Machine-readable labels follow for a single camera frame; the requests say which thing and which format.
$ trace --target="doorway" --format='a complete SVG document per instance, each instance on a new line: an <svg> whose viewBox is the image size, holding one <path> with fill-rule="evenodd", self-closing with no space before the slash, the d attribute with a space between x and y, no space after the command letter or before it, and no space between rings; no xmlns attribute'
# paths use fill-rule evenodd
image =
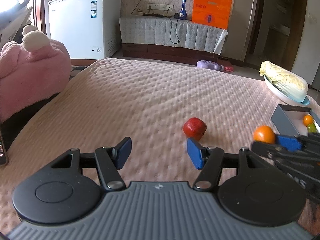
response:
<svg viewBox="0 0 320 240"><path fill-rule="evenodd" d="M245 62L271 61L291 70L304 27L307 0L258 0Z"/></svg>

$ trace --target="pink mattress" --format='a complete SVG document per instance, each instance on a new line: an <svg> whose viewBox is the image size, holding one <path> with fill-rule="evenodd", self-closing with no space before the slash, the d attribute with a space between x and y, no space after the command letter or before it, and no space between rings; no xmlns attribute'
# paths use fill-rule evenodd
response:
<svg viewBox="0 0 320 240"><path fill-rule="evenodd" d="M320 107L310 98L313 110ZM121 176L131 180L196 179L181 127L196 116L207 124L204 146L237 153L252 132L269 125L281 101L263 81L180 65L107 58L74 77L43 107L11 145L10 163L0 169L0 231L19 223L11 194L16 185L69 148L92 152L125 136L133 150ZM225 169L222 180L233 176ZM97 180L89 170L86 175ZM311 231L307 202L300 223Z"/></svg>

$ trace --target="power outlet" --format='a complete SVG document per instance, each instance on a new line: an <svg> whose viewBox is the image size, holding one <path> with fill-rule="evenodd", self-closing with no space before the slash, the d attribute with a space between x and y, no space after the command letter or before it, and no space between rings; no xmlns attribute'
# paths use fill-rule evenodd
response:
<svg viewBox="0 0 320 240"><path fill-rule="evenodd" d="M148 3L148 10L163 10L163 11L173 11L173 5L168 4L158 4L158 3Z"/></svg>

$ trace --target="white chest freezer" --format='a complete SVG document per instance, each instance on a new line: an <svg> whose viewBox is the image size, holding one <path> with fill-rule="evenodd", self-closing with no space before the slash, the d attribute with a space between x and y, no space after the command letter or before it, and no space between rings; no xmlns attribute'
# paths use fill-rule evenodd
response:
<svg viewBox="0 0 320 240"><path fill-rule="evenodd" d="M110 57L120 46L120 6L121 0L52 0L51 38L74 59Z"/></svg>

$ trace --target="blue bottle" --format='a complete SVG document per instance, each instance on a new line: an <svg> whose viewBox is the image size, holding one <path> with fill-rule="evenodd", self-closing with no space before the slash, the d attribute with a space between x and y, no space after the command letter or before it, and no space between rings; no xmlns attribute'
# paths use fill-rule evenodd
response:
<svg viewBox="0 0 320 240"><path fill-rule="evenodd" d="M179 19L180 20L186 20L187 19L186 1L187 0L182 0L182 8L181 8L181 10L179 12Z"/></svg>

